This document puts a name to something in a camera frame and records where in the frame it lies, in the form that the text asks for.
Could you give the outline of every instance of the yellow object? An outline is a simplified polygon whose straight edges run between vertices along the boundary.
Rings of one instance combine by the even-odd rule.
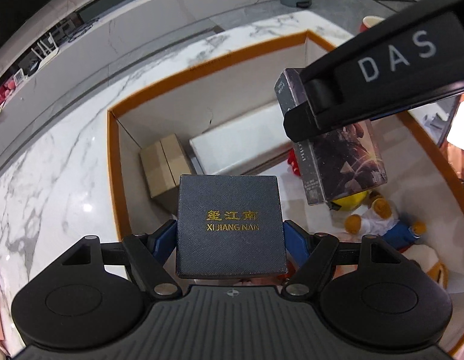
[[[350,234],[357,234],[362,226],[362,218],[360,215],[354,214],[345,220],[345,230]]]
[[[372,209],[382,219],[388,219],[392,216],[390,204],[384,198],[378,198],[372,203]]]
[[[367,191],[363,191],[345,198],[332,200],[332,202],[341,207],[340,211],[353,211],[362,204],[366,197]]]
[[[424,222],[417,221],[412,225],[412,231],[415,233],[415,235],[421,236],[427,231],[427,226]]]

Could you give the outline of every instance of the black box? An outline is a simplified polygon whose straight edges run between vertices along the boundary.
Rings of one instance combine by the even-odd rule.
[[[283,114],[308,101],[300,70],[285,69],[275,84]],[[344,198],[387,182],[369,120],[295,143],[293,148],[309,205]]]
[[[275,176],[182,175],[177,276],[254,278],[287,272]]]

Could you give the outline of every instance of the cardboard box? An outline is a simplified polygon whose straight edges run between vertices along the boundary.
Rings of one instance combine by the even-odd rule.
[[[169,135],[143,149],[140,158],[150,196],[176,215],[180,176],[195,174],[176,135]]]
[[[282,113],[307,102],[300,69],[285,69],[275,85]],[[330,202],[387,182],[370,121],[354,123],[295,143],[309,205]]]

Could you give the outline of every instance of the screw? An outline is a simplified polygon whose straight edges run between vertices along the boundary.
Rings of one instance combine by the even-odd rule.
[[[293,296],[302,296],[309,293],[309,288],[305,284],[290,284],[285,290]]]
[[[158,295],[168,296],[168,295],[175,294],[178,288],[175,284],[172,284],[172,283],[161,283],[161,284],[157,284],[153,290]]]

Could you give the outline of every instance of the dark gray square box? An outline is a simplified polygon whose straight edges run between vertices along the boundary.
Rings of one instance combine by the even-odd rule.
[[[182,175],[177,276],[254,278],[287,272],[275,176]]]

